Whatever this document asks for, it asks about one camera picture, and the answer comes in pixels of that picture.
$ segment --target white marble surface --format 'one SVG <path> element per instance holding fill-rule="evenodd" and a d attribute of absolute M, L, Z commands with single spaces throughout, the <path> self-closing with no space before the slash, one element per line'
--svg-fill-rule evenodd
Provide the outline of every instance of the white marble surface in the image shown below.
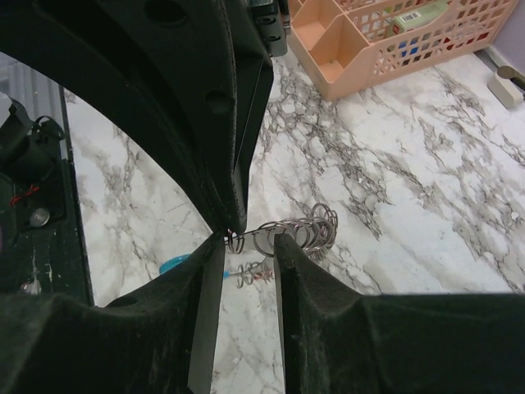
<path fill-rule="evenodd" d="M 525 107 L 499 104 L 476 57 L 338 103 L 321 101 L 293 55 L 275 64 L 249 228 L 323 202 L 340 226 L 321 265 L 357 291 L 524 292 Z M 67 109 L 94 297 L 105 305 L 209 229 L 108 120 L 72 95 Z M 284 392 L 275 298 L 272 284 L 225 280 L 214 392 Z"/>

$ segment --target coiled spring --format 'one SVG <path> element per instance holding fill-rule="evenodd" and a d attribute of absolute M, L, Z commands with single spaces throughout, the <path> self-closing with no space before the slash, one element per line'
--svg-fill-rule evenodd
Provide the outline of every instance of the coiled spring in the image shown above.
<path fill-rule="evenodd" d="M 239 254 L 246 249 L 255 249 L 272 258 L 275 234 L 290 234 L 310 259 L 320 261 L 334 245 L 338 224 L 336 211 L 326 204 L 315 204 L 306 218 L 267 222 L 242 236 L 228 232 L 225 242 L 231 253 Z M 246 268 L 243 270 L 253 270 L 253 267 Z"/>
<path fill-rule="evenodd" d="M 273 269 L 268 267 L 266 259 L 259 263 L 240 264 L 236 273 L 231 274 L 237 278 L 237 288 L 240 289 L 246 284 L 253 285 L 254 281 L 264 281 L 270 283 L 273 280 Z"/>

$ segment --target pink storage organizer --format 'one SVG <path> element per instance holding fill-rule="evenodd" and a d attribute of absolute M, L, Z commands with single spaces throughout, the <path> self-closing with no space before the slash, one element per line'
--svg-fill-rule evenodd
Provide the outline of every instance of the pink storage organizer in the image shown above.
<path fill-rule="evenodd" d="M 485 48 L 519 0 L 452 0 L 431 24 L 385 38 L 395 16 L 433 1 L 289 0 L 290 46 L 322 97 L 335 100 Z"/>

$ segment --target small box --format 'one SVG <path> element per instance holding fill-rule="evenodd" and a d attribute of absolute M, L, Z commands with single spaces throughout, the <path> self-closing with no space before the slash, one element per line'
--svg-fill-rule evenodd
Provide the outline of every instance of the small box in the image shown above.
<path fill-rule="evenodd" d="M 386 37 L 389 38 L 428 25 L 447 10 L 449 3 L 450 1 L 447 0 L 439 0 L 396 16 L 386 31 Z"/>

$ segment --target red wire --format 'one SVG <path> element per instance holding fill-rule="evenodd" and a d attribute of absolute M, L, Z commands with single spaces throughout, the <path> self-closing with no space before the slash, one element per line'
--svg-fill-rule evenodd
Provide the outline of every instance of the red wire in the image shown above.
<path fill-rule="evenodd" d="M 24 199 L 25 197 L 29 197 L 30 195 L 32 195 L 33 193 L 36 193 L 37 191 L 40 190 L 40 187 L 38 186 L 35 186 L 35 185 L 31 185 L 30 189 L 27 190 L 23 195 L 15 195 L 12 199 L 11 199 L 11 202 L 9 203 L 9 206 L 10 207 L 14 207 L 15 205 L 17 205 L 22 199 Z"/>

